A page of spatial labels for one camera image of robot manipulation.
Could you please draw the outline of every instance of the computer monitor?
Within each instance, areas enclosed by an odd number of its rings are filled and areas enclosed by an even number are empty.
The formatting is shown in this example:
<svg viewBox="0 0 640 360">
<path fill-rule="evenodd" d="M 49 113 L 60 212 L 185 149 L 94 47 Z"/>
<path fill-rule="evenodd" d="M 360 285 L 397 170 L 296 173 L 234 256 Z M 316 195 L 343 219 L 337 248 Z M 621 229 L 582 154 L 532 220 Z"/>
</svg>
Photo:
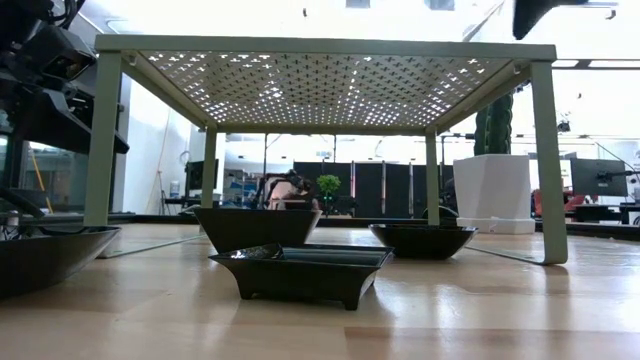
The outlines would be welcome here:
<svg viewBox="0 0 640 360">
<path fill-rule="evenodd" d="M 624 163 L 618 160 L 571 159 L 573 194 L 627 196 L 624 171 Z"/>
<path fill-rule="evenodd" d="M 202 190 L 202 172 L 204 171 L 204 161 L 194 161 L 187 163 L 187 185 L 189 190 Z M 216 159 L 214 178 L 218 177 L 218 159 Z"/>
</svg>

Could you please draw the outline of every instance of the desk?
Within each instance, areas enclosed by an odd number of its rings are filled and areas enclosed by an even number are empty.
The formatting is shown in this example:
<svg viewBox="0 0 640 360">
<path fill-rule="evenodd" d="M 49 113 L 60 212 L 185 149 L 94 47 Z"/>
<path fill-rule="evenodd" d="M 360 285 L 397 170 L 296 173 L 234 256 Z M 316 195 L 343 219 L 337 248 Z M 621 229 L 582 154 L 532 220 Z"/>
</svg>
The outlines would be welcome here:
<svg viewBox="0 0 640 360">
<path fill-rule="evenodd" d="M 122 72 L 206 129 L 202 193 L 207 201 L 214 188 L 218 133 L 422 136 L 432 225 L 440 223 L 436 136 L 531 79 L 544 257 L 483 250 L 538 264 L 567 261 L 554 46 L 101 34 L 95 48 L 100 57 L 87 226 L 107 223 L 111 167 L 104 164 L 113 161 Z"/>
<path fill-rule="evenodd" d="M 620 211 L 615 212 L 611 208 L 620 208 Z M 640 204 L 584 204 L 576 206 L 575 219 L 577 222 L 620 221 L 623 225 L 629 225 L 629 213 L 634 211 L 640 212 Z"/>
<path fill-rule="evenodd" d="M 180 198 L 166 198 L 163 199 L 163 202 L 165 205 L 180 205 L 181 208 L 186 208 L 188 206 L 193 206 L 193 205 L 200 205 L 200 203 L 202 202 L 201 198 L 187 198 L 185 199 L 184 196 L 180 197 Z M 218 201 L 213 201 L 213 207 L 216 208 L 219 206 Z"/>
</svg>

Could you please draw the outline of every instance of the perforated tabletop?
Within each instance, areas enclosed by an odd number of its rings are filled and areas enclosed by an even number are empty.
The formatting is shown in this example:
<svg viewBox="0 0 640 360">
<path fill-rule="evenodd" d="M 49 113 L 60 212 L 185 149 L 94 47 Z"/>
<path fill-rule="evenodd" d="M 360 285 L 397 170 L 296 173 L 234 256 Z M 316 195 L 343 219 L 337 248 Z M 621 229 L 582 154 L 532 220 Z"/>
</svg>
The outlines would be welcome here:
<svg viewBox="0 0 640 360">
<path fill-rule="evenodd" d="M 442 132 L 528 78 L 546 45 L 100 35 L 124 70 L 220 132 Z"/>
</svg>

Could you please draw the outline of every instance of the black tray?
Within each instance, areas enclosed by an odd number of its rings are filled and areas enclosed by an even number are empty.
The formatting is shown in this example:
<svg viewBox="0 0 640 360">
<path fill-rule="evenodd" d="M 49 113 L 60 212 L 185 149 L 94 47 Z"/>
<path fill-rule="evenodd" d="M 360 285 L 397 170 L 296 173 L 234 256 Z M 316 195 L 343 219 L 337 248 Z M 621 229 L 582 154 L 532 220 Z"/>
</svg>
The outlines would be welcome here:
<svg viewBox="0 0 640 360">
<path fill-rule="evenodd" d="M 233 274 L 240 297 L 254 294 L 342 301 L 356 310 L 392 248 L 270 244 L 213 255 Z"/>
<path fill-rule="evenodd" d="M 369 225 L 385 245 L 394 247 L 397 257 L 445 260 L 455 255 L 478 232 L 473 227 L 434 225 Z"/>
<path fill-rule="evenodd" d="M 57 284 L 104 250 L 118 227 L 33 227 L 34 236 L 0 241 L 0 298 Z"/>
<path fill-rule="evenodd" d="M 194 209 L 218 253 L 279 243 L 302 245 L 320 218 L 320 211 Z"/>
</svg>

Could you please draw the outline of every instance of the potted plant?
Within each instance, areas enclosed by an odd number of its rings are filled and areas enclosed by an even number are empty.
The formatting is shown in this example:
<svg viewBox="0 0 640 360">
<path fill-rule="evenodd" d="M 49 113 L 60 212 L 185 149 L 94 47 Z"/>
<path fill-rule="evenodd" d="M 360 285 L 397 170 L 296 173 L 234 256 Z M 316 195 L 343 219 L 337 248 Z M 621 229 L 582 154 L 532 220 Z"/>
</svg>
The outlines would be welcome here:
<svg viewBox="0 0 640 360">
<path fill-rule="evenodd" d="M 458 226 L 484 233 L 527 234 L 531 219 L 529 157 L 511 155 L 513 94 L 476 115 L 474 157 L 454 161 Z"/>
<path fill-rule="evenodd" d="M 325 215 L 329 217 L 333 208 L 333 194 L 340 188 L 340 179 L 335 175 L 321 175 L 316 183 L 323 196 Z"/>
</svg>

